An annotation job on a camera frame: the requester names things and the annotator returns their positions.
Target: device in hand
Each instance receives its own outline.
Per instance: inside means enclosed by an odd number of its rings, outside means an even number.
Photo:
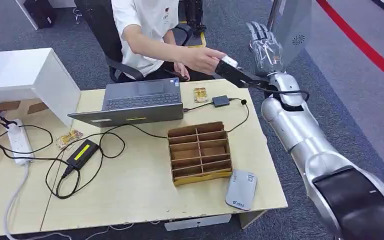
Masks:
[[[175,72],[175,71],[169,71],[169,70],[167,70],[167,69],[164,69],[164,71],[166,71],[167,73],[169,73],[169,74],[171,74],[171,75],[173,75],[173,76],[175,76],[175,77],[178,77],[179,78],[179,80],[181,81],[181,82],[187,82],[187,81],[189,81],[189,78],[187,78],[187,77],[185,77],[185,76],[182,76],[180,73],[178,73],[178,72]]]

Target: black bag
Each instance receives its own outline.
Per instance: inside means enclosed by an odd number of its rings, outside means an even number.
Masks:
[[[24,7],[40,29],[54,25],[57,13],[48,0],[25,0]]]

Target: laptop touchpad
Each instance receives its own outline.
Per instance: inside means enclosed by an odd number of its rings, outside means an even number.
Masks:
[[[138,84],[139,95],[154,95],[164,92],[162,82],[144,82]]]

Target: gray carpet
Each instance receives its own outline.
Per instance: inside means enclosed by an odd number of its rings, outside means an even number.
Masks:
[[[244,24],[247,21],[264,23],[270,6],[257,0],[205,0],[204,5],[204,23],[208,27],[207,46],[226,52],[241,66],[252,66],[252,57],[246,50],[248,31]],[[74,24],[70,10],[59,10],[58,13],[60,21],[55,27],[38,32],[25,30],[15,41],[6,41],[4,46],[0,44],[0,51],[52,47],[82,90],[104,88],[110,80],[102,51],[92,33],[84,22]],[[354,163],[384,181],[383,161],[308,53],[303,51],[289,66],[288,71],[296,77],[302,89],[311,93],[308,105],[332,144]],[[250,92],[259,112],[263,94],[254,89]],[[289,204],[288,208],[267,212],[243,231],[240,229],[238,219],[234,217],[227,224],[174,232],[166,232],[163,224],[142,223],[125,231],[111,230],[94,239],[332,239],[320,224],[314,207],[307,200],[304,185],[292,159],[285,153],[278,138],[261,115],[259,118]],[[80,240],[102,230],[105,230],[105,227],[67,230],[64,233],[73,236],[75,240]],[[17,237],[37,235],[41,234],[22,234]],[[61,239],[59,236],[50,237],[52,238]]]

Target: cardboard organizer box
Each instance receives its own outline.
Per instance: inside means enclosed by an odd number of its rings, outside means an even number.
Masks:
[[[175,186],[232,174],[228,133],[221,121],[171,129],[168,144]]]

